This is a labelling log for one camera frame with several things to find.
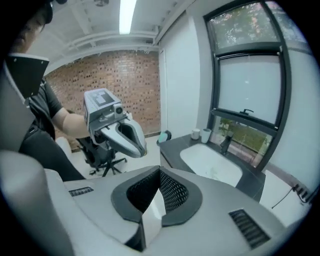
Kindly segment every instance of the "window frame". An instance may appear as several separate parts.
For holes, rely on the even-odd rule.
[[[276,42],[250,42],[245,44],[233,45],[224,48],[218,48],[216,46],[215,36],[214,36],[214,27],[210,23],[211,19],[215,17],[232,11],[233,9],[246,6],[249,4],[260,3],[264,12],[266,13],[275,36],[278,41]],[[213,76],[212,79],[212,93],[211,93],[211,105],[207,127],[212,129],[215,125],[215,116],[222,118],[228,118],[239,123],[251,126],[261,132],[264,132],[268,135],[271,135],[272,141],[265,152],[261,162],[255,168],[257,171],[262,171],[264,167],[269,162],[273,153],[275,152],[283,131],[286,126],[288,119],[290,100],[291,100],[291,90],[292,90],[292,81],[291,81],[291,66],[289,59],[289,50],[280,28],[280,25],[273,15],[271,9],[266,4],[266,1],[258,0],[234,0],[228,4],[225,4],[218,9],[208,13],[204,17],[206,23],[206,28],[209,37],[209,43],[211,48],[211,58],[212,58],[212,67],[213,67]],[[245,114],[237,113],[227,109],[218,108],[219,97],[220,97],[220,60],[226,58],[236,58],[239,56],[250,56],[250,55],[273,55],[279,57],[280,64],[280,74],[281,74],[281,88],[280,88],[280,100],[278,105],[278,112],[276,115],[275,123],[269,123],[267,121],[255,118],[253,116],[248,116]]]

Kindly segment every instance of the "mug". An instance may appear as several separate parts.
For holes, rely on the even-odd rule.
[[[198,140],[199,137],[200,137],[200,129],[198,128],[193,129],[191,132],[191,139]]]
[[[211,135],[211,130],[210,129],[203,129],[201,133],[201,142],[202,143],[207,143]]]

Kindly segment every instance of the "window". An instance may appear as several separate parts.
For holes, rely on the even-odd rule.
[[[249,109],[253,111],[250,116],[275,124],[280,93],[278,56],[249,55],[220,60],[218,108],[238,113]]]
[[[266,2],[266,4],[278,21],[285,40],[307,43],[307,40],[305,39],[298,26],[292,19],[288,17],[286,12],[276,2],[268,1]]]
[[[273,137],[245,124],[217,116],[210,141],[220,145],[229,131],[233,132],[233,137],[228,152],[257,167]]]
[[[260,3],[235,8],[210,20],[218,48],[255,42],[276,42],[277,37]]]
[[[286,41],[297,41],[286,40],[280,27],[291,28],[296,38],[302,37],[273,2],[273,10],[264,1],[244,3],[230,2],[204,17],[214,74],[207,126],[213,130],[211,142],[217,145],[228,131],[233,132],[229,154],[262,171],[281,139],[290,107]],[[286,25],[279,24],[280,18]]]

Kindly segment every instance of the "fluorescent light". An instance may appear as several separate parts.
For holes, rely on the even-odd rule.
[[[130,34],[137,0],[120,1],[119,33],[120,35]]]

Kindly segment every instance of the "dark countertop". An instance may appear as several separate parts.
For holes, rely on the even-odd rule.
[[[181,159],[180,152],[199,143],[201,143],[201,138],[193,140],[191,139],[191,135],[186,135],[162,142],[159,146],[161,154],[172,168],[194,173]],[[206,145],[217,152],[220,151],[220,147],[210,141]],[[242,177],[236,188],[259,202],[265,185],[266,175],[260,171],[256,171],[250,164],[231,153],[227,153],[225,157],[242,169]]]

